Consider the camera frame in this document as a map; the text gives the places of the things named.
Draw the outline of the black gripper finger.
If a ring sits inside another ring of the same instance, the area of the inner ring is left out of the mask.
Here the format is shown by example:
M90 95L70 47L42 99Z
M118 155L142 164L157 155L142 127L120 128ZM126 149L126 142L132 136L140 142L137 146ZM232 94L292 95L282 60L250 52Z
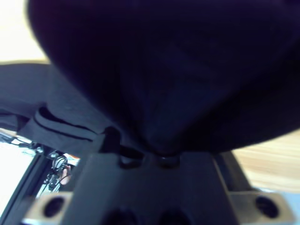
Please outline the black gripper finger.
M134 169L143 164L143 153L132 148L121 148L118 164L122 169Z
M177 168L180 166L180 154L156 156L157 165L161 168Z

